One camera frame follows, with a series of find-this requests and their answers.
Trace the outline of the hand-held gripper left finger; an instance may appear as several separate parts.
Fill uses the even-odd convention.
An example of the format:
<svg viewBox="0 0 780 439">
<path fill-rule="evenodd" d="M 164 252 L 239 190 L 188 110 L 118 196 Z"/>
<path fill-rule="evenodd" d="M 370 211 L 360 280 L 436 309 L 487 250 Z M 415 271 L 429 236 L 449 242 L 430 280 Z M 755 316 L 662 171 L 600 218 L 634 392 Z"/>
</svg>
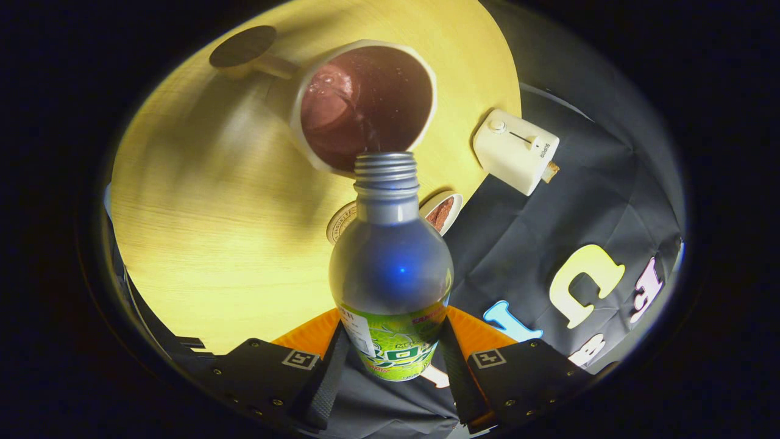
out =
<svg viewBox="0 0 780 439">
<path fill-rule="evenodd" d="M 212 396 L 273 427 L 325 430 L 349 348 L 332 309 L 275 341 L 245 340 L 197 379 Z"/>
</svg>

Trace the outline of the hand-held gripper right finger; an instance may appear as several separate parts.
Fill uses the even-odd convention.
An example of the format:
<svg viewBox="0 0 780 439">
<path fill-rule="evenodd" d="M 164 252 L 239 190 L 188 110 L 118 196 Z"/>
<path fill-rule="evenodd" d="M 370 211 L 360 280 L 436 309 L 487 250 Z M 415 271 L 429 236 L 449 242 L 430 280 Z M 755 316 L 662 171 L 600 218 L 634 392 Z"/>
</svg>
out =
<svg viewBox="0 0 780 439">
<path fill-rule="evenodd" d="M 469 430 L 518 428 L 585 392 L 593 375 L 540 339 L 518 342 L 455 307 L 440 349 L 456 411 Z"/>
</svg>

